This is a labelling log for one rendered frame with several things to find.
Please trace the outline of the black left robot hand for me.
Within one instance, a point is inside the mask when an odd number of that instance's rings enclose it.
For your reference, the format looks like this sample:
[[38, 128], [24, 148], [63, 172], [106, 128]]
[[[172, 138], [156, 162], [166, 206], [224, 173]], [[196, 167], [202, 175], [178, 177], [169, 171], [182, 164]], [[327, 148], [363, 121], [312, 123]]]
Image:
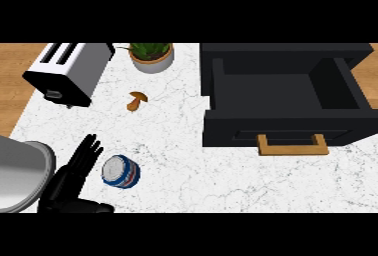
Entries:
[[95, 135], [82, 139], [69, 162], [58, 168], [39, 196], [36, 212], [55, 213], [112, 213], [113, 206], [79, 199], [85, 178], [103, 151]]

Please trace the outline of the blue and white can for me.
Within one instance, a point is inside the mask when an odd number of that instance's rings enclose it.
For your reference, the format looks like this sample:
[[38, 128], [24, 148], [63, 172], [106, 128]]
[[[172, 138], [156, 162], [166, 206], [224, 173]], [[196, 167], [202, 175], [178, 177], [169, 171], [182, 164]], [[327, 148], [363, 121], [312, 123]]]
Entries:
[[123, 155], [113, 155], [101, 167], [103, 183], [112, 187], [128, 189], [140, 179], [140, 167]]

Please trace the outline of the black open drawer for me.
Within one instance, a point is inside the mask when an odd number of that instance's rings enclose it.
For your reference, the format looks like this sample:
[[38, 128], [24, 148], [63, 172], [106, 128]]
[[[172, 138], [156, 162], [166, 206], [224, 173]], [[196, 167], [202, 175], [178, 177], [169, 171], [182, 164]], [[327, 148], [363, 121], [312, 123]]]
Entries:
[[211, 107], [203, 115], [205, 147], [308, 145], [320, 134], [343, 146], [378, 134], [378, 110], [369, 106], [340, 58], [320, 60], [301, 74], [227, 74], [212, 61]]

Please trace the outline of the black drawer cabinet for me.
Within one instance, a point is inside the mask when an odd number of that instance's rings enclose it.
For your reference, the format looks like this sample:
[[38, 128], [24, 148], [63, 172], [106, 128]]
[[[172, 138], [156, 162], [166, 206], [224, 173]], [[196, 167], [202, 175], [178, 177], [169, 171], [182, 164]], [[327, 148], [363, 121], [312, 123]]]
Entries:
[[351, 69], [371, 52], [366, 43], [202, 43], [209, 110], [289, 116], [366, 109]]

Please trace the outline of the brown mushroom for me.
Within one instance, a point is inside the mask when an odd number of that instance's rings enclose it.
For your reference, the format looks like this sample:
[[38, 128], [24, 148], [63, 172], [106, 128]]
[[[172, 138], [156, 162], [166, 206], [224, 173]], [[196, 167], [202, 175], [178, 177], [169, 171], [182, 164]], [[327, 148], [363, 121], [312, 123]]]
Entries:
[[129, 95], [134, 97], [132, 101], [126, 104], [126, 110], [134, 112], [138, 109], [140, 102], [147, 101], [147, 96], [141, 92], [131, 92]]

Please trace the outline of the white and black toaster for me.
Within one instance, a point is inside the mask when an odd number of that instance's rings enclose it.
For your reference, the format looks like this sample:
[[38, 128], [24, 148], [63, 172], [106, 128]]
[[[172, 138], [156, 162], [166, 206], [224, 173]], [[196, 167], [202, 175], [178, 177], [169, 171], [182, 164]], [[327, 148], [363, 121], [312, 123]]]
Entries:
[[67, 107], [88, 107], [113, 54], [110, 43], [48, 43], [22, 78], [47, 101]]

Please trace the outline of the potted green plant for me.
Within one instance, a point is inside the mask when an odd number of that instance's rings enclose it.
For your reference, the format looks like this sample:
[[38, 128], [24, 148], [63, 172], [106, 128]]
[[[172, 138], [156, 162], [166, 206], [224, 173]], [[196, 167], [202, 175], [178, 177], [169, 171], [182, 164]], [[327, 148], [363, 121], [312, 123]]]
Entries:
[[138, 71], [156, 74], [168, 69], [174, 61], [171, 43], [131, 43], [125, 50]]

